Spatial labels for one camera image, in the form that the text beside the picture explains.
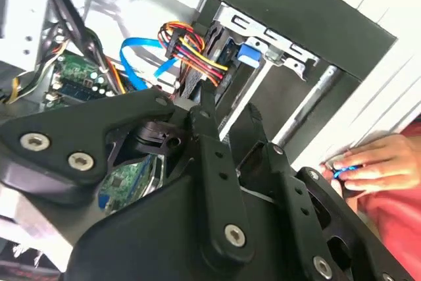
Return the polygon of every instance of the yellow wire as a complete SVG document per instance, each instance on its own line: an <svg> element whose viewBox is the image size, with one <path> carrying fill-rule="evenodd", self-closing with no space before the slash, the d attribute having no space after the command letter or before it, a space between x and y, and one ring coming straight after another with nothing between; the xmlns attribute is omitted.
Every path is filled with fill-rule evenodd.
<svg viewBox="0 0 421 281"><path fill-rule="evenodd" d="M11 97L7 101L7 104L11 104L16 99L16 97L18 96L18 87L19 87L19 79L15 77L15 78L13 78L13 81L12 81Z"/></svg>
<svg viewBox="0 0 421 281"><path fill-rule="evenodd" d="M212 65L212 66L214 66L216 68L219 68L219 69L222 69L222 70L228 70L228 67L227 66L223 66L223 65L220 65L220 64L218 64L218 63L216 63L214 61L211 61L210 59L207 59L202 54L200 54L199 52L197 52L181 36L178 39L183 43L183 45L185 47L187 47L189 49L189 51L191 51L194 55L196 55L197 57L199 57L202 61L205 61L206 63L208 63L208 64L210 64L210 65Z"/></svg>
<svg viewBox="0 0 421 281"><path fill-rule="evenodd" d="M117 79L118 87L120 87L122 93L126 93L126 90L124 89L124 86L123 86L123 84L121 82L120 76L117 73L116 67L114 66L114 64L111 63L111 60L108 57L107 57L107 60L108 60L108 63L111 65L112 72L114 73L114 75L115 75L115 77Z"/></svg>
<svg viewBox="0 0 421 281"><path fill-rule="evenodd" d="M192 69L197 70L201 74L205 75L214 84L215 87L218 87L218 83L216 82L216 80L212 78L210 75L208 75L206 72L201 70L198 66L191 64L187 59L181 59L181 60L183 61L183 63L190 66Z"/></svg>

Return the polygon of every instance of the red shirt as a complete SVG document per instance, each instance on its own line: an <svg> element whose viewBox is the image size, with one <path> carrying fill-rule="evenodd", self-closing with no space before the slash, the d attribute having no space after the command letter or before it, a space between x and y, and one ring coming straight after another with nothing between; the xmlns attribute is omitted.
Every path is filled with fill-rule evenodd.
<svg viewBox="0 0 421 281"><path fill-rule="evenodd" d="M402 134L421 135L421 122L412 123ZM421 280L421 186L373 193L359 203L391 254L415 280Z"/></svg>

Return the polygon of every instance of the hand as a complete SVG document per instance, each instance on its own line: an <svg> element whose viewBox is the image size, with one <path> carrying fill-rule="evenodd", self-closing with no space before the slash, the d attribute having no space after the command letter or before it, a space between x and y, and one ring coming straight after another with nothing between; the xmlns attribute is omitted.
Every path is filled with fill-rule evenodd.
<svg viewBox="0 0 421 281"><path fill-rule="evenodd" d="M333 172L327 169L325 165L320 165L320 171L323 177L327 179L327 181L330 182L330 185L336 191L336 193L339 194L341 197L343 197L341 184L339 183L339 181L334 179ZM357 197L351 197L345 200L345 202L354 212L358 211L358 198L362 195L363 193Z"/></svg>
<svg viewBox="0 0 421 281"><path fill-rule="evenodd" d="M354 148L335 169L362 165L340 174L345 187L368 193L415 188L421 183L421 137L392 135Z"/></svg>

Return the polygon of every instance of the black cable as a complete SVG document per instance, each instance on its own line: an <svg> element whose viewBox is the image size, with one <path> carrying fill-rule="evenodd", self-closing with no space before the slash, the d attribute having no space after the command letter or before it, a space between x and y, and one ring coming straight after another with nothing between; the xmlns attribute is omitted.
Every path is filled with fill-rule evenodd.
<svg viewBox="0 0 421 281"><path fill-rule="evenodd" d="M95 52L97 48L93 44L91 37L87 34L86 27L79 12L74 7L71 0L52 0L53 9L65 34L72 40L74 45L91 62L104 65L104 56L99 54L97 58Z"/></svg>
<svg viewBox="0 0 421 281"><path fill-rule="evenodd" d="M41 44L41 61L45 58L46 54L48 54L48 51L54 44L54 39L57 36L58 29L59 23L55 23L50 27L50 30L48 31L47 36L45 37L45 40Z"/></svg>
<svg viewBox="0 0 421 281"><path fill-rule="evenodd" d="M85 24L82 18L80 17L78 11L74 7L71 0L53 0L57 6L59 12L63 13L65 20L71 26L69 32L71 34L71 39L76 45L76 47L81 51L85 52L87 47L87 34L85 29Z"/></svg>

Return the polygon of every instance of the silver screw head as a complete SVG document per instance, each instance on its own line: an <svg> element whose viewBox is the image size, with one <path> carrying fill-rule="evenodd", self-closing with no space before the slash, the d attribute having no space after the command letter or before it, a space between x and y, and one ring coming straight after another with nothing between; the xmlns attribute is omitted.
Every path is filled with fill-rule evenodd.
<svg viewBox="0 0 421 281"><path fill-rule="evenodd" d="M226 239L236 247L243 247L245 245L245 235L240 227L234 224L225 226Z"/></svg>
<svg viewBox="0 0 421 281"><path fill-rule="evenodd" d="M43 151L50 146L50 140L44 134L27 133L20 138L20 144L29 151Z"/></svg>
<svg viewBox="0 0 421 281"><path fill-rule="evenodd" d="M395 281L390 275L388 275L386 272L383 273L383 280L384 281Z"/></svg>
<svg viewBox="0 0 421 281"><path fill-rule="evenodd" d="M158 97L158 98L156 98L155 99L155 101L157 102L157 103L159 103L160 105L167 105L168 103L166 102L166 100L164 99L164 98L162 98L162 97Z"/></svg>
<svg viewBox="0 0 421 281"><path fill-rule="evenodd" d="M315 256L313 258L313 264L317 272L320 273L320 275L322 275L325 279L332 279L332 268L330 268L330 265L326 262L326 260L321 258L321 256Z"/></svg>
<svg viewBox="0 0 421 281"><path fill-rule="evenodd" d="M68 157L68 164L73 169L79 171L87 171L92 169L94 160L92 156L87 153L76 152Z"/></svg>
<svg viewBox="0 0 421 281"><path fill-rule="evenodd" d="M313 178L315 180L319 179L319 176L318 176L317 172L314 172L313 170L310 170L309 174L310 174L311 178Z"/></svg>
<svg viewBox="0 0 421 281"><path fill-rule="evenodd" d="M282 151L281 147L277 146L274 144L274 151L279 154L279 155L283 155L284 152Z"/></svg>

